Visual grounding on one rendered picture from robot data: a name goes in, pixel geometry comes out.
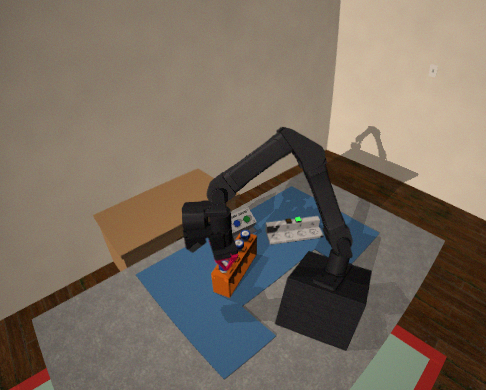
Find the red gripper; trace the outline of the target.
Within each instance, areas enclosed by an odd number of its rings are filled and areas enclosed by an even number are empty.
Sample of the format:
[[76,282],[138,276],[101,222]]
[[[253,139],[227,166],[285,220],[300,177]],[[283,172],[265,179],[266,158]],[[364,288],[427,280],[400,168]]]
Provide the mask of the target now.
[[[215,262],[222,267],[224,271],[227,271],[230,269],[232,264],[236,261],[238,258],[238,248],[236,246],[236,243],[234,241],[234,238],[232,236],[232,226],[229,229],[228,232],[225,233],[218,233],[213,230],[211,230],[213,233],[218,234],[218,235],[224,235],[224,242],[225,242],[225,249],[221,250],[216,250],[212,251],[214,260]],[[221,262],[223,260],[230,259],[227,267]]]

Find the blue flat mat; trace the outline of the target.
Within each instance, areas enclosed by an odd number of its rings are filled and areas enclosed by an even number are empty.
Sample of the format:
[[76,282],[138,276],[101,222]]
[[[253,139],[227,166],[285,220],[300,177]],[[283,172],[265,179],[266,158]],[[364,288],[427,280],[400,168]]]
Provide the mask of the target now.
[[[314,249],[329,257],[332,247],[313,197],[289,187],[250,210],[257,223],[257,255],[230,298],[213,291],[217,266],[207,243],[194,253],[182,248],[136,274],[172,322],[226,379],[276,335],[242,306],[273,284]],[[353,263],[380,234],[342,213],[353,243]],[[323,237],[269,244],[266,222],[318,216]]]

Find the orange tube rack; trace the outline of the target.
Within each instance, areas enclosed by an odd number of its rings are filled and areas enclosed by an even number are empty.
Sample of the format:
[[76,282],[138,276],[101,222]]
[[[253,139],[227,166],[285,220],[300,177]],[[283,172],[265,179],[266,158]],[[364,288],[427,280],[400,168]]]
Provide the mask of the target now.
[[[249,252],[250,255],[247,257]],[[221,273],[218,264],[215,267],[215,269],[212,271],[211,277],[212,277],[213,291],[215,293],[230,298],[256,255],[257,255],[257,235],[250,234],[250,238],[248,239],[248,242],[244,242],[244,247],[242,248],[242,251],[238,252],[238,258],[232,264],[231,266],[232,268],[230,267],[227,273]],[[243,266],[241,266],[243,261],[244,264]],[[236,272],[237,275],[234,277]]]

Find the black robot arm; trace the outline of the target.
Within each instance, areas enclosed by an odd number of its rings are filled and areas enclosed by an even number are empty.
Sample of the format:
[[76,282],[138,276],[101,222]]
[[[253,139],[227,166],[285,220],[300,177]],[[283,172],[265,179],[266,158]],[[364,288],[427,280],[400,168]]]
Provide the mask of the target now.
[[326,266],[313,283],[336,291],[352,268],[348,262],[353,256],[350,247],[353,239],[328,176],[325,151],[321,145],[293,129],[281,127],[277,132],[237,164],[215,177],[207,190],[208,200],[184,203],[182,224],[186,249],[194,253],[207,243],[206,238],[211,240],[212,251],[225,249],[224,235],[215,234],[211,229],[225,233],[231,228],[231,210],[226,202],[248,182],[292,152],[309,183],[322,219],[324,235],[333,248]]

